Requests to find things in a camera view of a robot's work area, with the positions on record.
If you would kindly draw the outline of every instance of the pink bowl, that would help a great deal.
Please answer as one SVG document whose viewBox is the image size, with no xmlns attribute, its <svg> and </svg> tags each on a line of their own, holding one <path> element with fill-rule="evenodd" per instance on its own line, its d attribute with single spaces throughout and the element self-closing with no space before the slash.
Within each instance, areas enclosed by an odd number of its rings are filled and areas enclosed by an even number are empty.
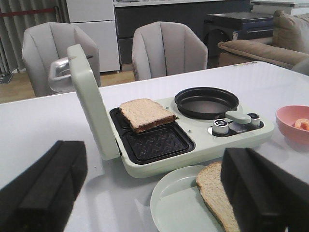
<svg viewBox="0 0 309 232">
<path fill-rule="evenodd" d="M 284 136 L 300 144 L 309 144 L 309 131 L 294 127 L 299 118 L 309 119 L 309 106 L 288 105 L 276 112 L 276 122 Z"/>
</svg>

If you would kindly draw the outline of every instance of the table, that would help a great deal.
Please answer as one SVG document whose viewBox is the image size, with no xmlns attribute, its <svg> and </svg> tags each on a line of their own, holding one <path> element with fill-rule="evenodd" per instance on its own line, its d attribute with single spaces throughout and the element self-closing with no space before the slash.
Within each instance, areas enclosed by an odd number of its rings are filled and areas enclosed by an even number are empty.
<svg viewBox="0 0 309 232">
<path fill-rule="evenodd" d="M 269 142 L 254 150 L 309 183 L 309 147 L 287 140 L 275 122 L 276 109 L 309 105 L 309 77 L 264 62 L 183 73 L 101 87 L 106 108 L 136 99 L 162 99 L 189 87 L 218 87 L 233 92 L 275 124 Z M 150 197 L 164 176 L 136 179 L 120 158 L 102 161 L 76 93 L 0 104 L 0 188 L 23 172 L 56 140 L 85 141 L 88 176 L 65 228 L 66 232 L 156 232 Z"/>
</svg>

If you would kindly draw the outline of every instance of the open lid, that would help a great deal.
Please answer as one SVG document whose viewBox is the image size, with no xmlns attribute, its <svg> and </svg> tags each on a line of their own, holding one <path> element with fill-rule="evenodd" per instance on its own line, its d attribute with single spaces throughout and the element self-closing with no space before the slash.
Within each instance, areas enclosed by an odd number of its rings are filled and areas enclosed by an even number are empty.
<svg viewBox="0 0 309 232">
<path fill-rule="evenodd" d="M 86 115 L 97 147 L 104 160 L 120 156 L 108 115 L 92 73 L 79 44 L 68 47 L 72 83 Z"/>
</svg>

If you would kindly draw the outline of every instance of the orange food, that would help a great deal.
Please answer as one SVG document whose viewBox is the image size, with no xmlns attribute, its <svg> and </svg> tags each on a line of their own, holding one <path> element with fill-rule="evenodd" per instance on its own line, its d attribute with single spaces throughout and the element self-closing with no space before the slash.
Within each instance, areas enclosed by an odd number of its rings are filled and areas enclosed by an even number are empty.
<svg viewBox="0 0 309 232">
<path fill-rule="evenodd" d="M 309 119 L 300 118 L 300 119 L 296 120 L 294 126 L 296 128 L 309 131 Z"/>
</svg>

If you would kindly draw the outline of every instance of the non-stick pan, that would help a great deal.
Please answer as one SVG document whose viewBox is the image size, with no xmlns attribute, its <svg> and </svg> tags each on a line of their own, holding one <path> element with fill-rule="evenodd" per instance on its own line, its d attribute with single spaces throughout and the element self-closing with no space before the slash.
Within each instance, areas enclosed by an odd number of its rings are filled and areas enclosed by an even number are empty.
<svg viewBox="0 0 309 232">
<path fill-rule="evenodd" d="M 235 111 L 239 104 L 234 94 L 212 87 L 185 89 L 175 96 L 175 102 L 185 116 L 198 119 L 225 118 L 225 113 Z"/>
</svg>

